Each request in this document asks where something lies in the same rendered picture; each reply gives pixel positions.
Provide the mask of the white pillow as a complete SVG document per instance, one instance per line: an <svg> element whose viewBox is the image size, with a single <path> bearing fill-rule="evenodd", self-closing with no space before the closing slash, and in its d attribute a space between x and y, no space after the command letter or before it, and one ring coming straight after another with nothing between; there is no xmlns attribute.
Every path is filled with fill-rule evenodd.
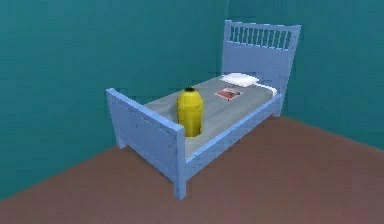
<svg viewBox="0 0 384 224"><path fill-rule="evenodd" d="M223 75L221 81L243 88L256 84L259 79L243 73L229 73Z"/></svg>

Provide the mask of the red and white book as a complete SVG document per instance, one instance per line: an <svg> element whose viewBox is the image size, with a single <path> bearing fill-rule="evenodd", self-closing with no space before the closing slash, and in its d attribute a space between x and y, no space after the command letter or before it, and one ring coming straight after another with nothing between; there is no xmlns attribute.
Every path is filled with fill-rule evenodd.
<svg viewBox="0 0 384 224"><path fill-rule="evenodd" d="M236 89L233 89L233 88L224 88L224 89L221 89L221 90L218 90L217 92L215 92L215 95L220 97L220 98L223 98L227 101L231 101L239 96L242 95L242 92L241 91L238 91Z"/></svg>

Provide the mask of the yellow bottle with black cap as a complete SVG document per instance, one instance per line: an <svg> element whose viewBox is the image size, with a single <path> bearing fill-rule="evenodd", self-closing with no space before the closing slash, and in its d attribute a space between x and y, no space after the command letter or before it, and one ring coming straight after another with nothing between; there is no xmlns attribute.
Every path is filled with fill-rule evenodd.
<svg viewBox="0 0 384 224"><path fill-rule="evenodd" d="M185 129L187 138L202 133L204 101L193 87L185 88L177 98L177 121Z"/></svg>

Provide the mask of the blue wooden bed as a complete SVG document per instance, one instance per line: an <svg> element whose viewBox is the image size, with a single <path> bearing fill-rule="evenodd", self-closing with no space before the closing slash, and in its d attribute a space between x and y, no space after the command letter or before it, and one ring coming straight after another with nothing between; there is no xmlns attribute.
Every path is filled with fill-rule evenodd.
<svg viewBox="0 0 384 224"><path fill-rule="evenodd" d="M300 31L299 25L224 23L221 69L194 86L204 100L202 133L194 138L187 138L177 122L177 93L142 105L107 89L118 147L133 149L166 176L175 197L183 199L191 177L269 116L281 114ZM229 73L259 81L246 88L221 81ZM242 95L231 101L215 95L226 87Z"/></svg>

